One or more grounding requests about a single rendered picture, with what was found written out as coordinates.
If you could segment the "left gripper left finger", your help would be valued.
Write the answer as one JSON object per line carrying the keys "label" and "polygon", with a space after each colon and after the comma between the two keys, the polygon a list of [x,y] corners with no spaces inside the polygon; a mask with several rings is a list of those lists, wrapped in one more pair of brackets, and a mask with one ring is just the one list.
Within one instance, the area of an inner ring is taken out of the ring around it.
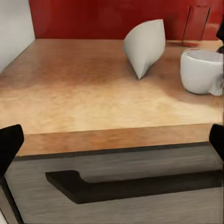
{"label": "left gripper left finger", "polygon": [[0,179],[24,143],[20,124],[0,129]]}

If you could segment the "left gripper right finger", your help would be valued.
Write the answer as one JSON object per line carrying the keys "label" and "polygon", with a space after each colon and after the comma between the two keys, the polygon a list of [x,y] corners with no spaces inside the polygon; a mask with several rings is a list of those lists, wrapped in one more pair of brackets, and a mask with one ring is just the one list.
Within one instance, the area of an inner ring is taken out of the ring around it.
{"label": "left gripper right finger", "polygon": [[224,126],[213,124],[209,141],[224,162]]}

